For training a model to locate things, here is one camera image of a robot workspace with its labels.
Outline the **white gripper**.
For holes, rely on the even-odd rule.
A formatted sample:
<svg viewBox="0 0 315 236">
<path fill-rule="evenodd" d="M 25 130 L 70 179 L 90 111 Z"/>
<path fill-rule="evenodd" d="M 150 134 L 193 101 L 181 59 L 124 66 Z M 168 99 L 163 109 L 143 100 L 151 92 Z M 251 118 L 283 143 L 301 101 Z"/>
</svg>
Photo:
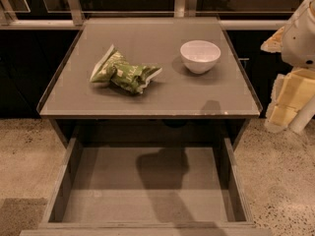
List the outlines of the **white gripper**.
<svg viewBox="0 0 315 236">
<path fill-rule="evenodd" d="M 304 0 L 261 50 L 282 53 L 284 62 L 301 67 L 277 76 L 265 127 L 269 132 L 301 132 L 315 115 L 315 0 Z"/>
</svg>

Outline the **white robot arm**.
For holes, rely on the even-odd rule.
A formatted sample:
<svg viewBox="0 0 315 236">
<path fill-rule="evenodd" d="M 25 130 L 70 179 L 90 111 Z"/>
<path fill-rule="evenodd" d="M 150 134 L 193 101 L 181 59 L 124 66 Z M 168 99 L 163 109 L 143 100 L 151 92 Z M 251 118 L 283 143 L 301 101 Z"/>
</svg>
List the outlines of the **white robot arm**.
<svg viewBox="0 0 315 236">
<path fill-rule="evenodd" d="M 315 0 L 304 0 L 261 49 L 279 52 L 292 67 L 275 79 L 265 127 L 274 133 L 300 133 L 315 115 Z"/>
</svg>

